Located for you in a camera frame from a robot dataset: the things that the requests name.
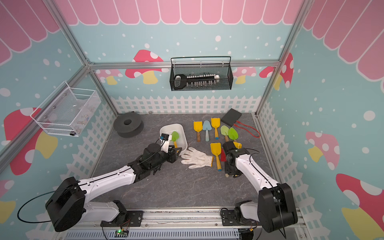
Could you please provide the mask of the large yellow shovel yellow handle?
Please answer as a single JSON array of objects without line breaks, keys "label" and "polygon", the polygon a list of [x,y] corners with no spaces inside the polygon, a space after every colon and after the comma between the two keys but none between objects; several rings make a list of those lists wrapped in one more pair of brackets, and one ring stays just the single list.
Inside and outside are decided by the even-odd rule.
[{"label": "large yellow shovel yellow handle", "polygon": [[216,157],[217,169],[220,172],[222,171],[222,165],[221,165],[219,155],[222,152],[222,146],[220,143],[211,143],[210,146],[211,146],[212,154]]}]

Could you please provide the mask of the green trowel wooden handle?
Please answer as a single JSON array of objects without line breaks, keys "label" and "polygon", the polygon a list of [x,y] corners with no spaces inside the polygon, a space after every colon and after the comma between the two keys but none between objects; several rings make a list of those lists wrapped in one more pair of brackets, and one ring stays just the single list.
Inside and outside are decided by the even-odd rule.
[{"label": "green trowel wooden handle", "polygon": [[239,134],[234,128],[229,129],[228,136],[229,136],[229,139],[231,139],[234,142],[236,142],[237,139],[239,138]]}]

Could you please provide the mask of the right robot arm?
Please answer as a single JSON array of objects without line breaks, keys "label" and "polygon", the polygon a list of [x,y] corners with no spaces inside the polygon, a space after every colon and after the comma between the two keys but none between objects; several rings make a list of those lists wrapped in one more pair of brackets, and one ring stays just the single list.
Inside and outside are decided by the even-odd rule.
[{"label": "right robot arm", "polygon": [[258,192],[258,201],[243,201],[234,210],[224,210],[223,221],[239,225],[261,224],[268,232],[283,231],[298,222],[291,187],[269,176],[254,160],[249,149],[237,148],[232,141],[223,144],[225,173],[233,178],[244,175]]}]

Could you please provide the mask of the white plastic storage box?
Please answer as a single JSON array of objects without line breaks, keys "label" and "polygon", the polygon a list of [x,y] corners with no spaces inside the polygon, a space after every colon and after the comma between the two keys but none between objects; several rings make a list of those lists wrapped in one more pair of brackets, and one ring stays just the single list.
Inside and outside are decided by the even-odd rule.
[{"label": "white plastic storage box", "polygon": [[165,144],[165,147],[174,145],[176,148],[181,148],[180,155],[186,153],[188,149],[188,142],[184,132],[184,128],[181,124],[166,125],[160,129],[160,135],[168,134],[169,144]]}]

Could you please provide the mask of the light blue trowel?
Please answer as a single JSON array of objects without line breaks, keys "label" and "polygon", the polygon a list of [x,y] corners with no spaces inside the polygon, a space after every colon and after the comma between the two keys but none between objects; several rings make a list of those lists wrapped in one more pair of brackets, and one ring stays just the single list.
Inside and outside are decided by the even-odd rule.
[{"label": "light blue trowel", "polygon": [[205,131],[205,141],[209,142],[210,141],[209,131],[212,130],[212,126],[211,126],[210,121],[205,120],[203,122],[203,130]]}]

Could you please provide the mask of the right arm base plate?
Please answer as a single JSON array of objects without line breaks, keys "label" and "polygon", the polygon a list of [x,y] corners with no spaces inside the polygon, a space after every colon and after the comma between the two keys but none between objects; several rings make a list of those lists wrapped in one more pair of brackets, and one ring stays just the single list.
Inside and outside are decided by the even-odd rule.
[{"label": "right arm base plate", "polygon": [[258,225],[258,222],[246,219],[239,210],[220,209],[220,216],[223,226],[252,226]]}]

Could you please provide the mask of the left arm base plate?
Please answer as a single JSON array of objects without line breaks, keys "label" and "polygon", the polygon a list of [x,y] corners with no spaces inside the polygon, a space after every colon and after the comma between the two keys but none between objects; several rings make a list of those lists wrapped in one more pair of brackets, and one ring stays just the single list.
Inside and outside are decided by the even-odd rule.
[{"label": "left arm base plate", "polygon": [[111,222],[101,221],[101,227],[140,227],[143,220],[143,211],[126,211],[119,213]]}]

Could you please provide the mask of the red shovel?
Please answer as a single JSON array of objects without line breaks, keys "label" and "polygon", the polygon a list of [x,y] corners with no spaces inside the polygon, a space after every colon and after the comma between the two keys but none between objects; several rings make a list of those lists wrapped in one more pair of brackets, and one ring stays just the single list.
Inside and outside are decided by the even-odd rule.
[{"label": "red shovel", "polygon": [[226,153],[225,153],[223,148],[222,148],[222,151],[221,151],[221,154],[220,154],[220,160],[221,160],[221,162],[226,162],[227,161]]}]

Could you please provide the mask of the light green trowel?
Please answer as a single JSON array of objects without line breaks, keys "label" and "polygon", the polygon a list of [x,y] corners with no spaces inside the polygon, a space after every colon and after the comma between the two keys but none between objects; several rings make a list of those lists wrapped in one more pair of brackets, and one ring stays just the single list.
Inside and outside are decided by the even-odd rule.
[{"label": "light green trowel", "polygon": [[225,142],[229,141],[229,128],[225,125],[220,128],[221,134],[225,137]]}]

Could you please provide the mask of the yellow shovel wooden handle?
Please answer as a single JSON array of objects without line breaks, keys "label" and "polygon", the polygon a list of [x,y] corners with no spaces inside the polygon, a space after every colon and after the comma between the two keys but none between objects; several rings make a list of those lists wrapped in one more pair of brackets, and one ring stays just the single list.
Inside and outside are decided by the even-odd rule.
[{"label": "yellow shovel wooden handle", "polygon": [[194,130],[197,133],[197,142],[201,141],[201,131],[203,130],[203,122],[194,122]]}]

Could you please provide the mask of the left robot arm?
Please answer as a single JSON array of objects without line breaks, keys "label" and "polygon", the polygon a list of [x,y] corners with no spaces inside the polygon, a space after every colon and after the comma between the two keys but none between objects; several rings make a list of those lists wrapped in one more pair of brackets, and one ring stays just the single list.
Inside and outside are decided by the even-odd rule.
[{"label": "left robot arm", "polygon": [[93,200],[117,188],[137,183],[159,171],[165,162],[174,163],[182,149],[167,144],[150,144],[142,155],[127,165],[89,179],[65,179],[46,202],[45,208],[56,232],[64,232],[79,223],[99,221],[101,227],[123,228],[133,217],[121,201]]}]

